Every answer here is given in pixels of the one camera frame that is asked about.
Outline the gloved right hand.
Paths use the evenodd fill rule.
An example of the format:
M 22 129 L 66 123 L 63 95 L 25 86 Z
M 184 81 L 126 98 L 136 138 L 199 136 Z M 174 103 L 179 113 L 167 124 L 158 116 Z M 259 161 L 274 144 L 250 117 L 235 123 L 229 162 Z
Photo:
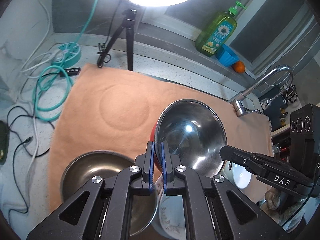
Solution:
M 280 204 L 280 191 L 272 187 L 265 193 L 264 202 L 260 205 L 260 208 L 265 212 L 276 211 Z

